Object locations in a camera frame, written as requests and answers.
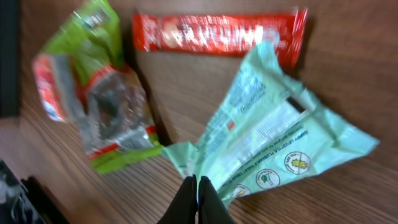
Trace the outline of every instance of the candy wrapper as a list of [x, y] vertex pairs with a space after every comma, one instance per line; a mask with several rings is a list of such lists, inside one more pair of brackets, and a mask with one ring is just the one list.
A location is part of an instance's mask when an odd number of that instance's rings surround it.
[[265, 41], [246, 55], [199, 141], [163, 154], [182, 176], [207, 176], [227, 207], [365, 156], [378, 143], [284, 75]]
[[75, 11], [34, 59], [40, 99], [56, 121], [77, 122], [100, 173], [160, 153], [137, 75], [125, 63], [120, 20], [105, 0]]
[[300, 54], [307, 10], [242, 16], [134, 15], [136, 49], [243, 56], [263, 40], [272, 42], [283, 67]]

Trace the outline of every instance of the empty snack packet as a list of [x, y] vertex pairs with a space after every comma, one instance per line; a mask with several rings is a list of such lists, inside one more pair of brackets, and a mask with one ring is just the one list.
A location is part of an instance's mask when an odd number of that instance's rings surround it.
[[34, 59], [47, 114], [76, 122], [83, 149], [100, 173], [160, 154], [137, 75], [123, 57], [120, 20], [106, 0], [76, 10]]
[[378, 143], [284, 75], [265, 41], [246, 55], [199, 141], [163, 154], [182, 176], [207, 176], [227, 207], [365, 156]]
[[272, 42], [283, 67], [293, 67], [300, 54], [307, 9], [259, 15], [132, 17], [134, 45], [139, 50], [243, 56], [263, 40]]

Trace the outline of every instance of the mint green packet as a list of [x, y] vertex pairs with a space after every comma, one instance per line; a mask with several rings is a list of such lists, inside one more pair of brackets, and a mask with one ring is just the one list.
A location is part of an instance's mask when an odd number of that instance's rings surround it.
[[253, 48], [196, 144], [164, 148], [183, 177], [207, 176], [226, 207], [322, 172], [379, 144], [284, 75], [268, 42]]

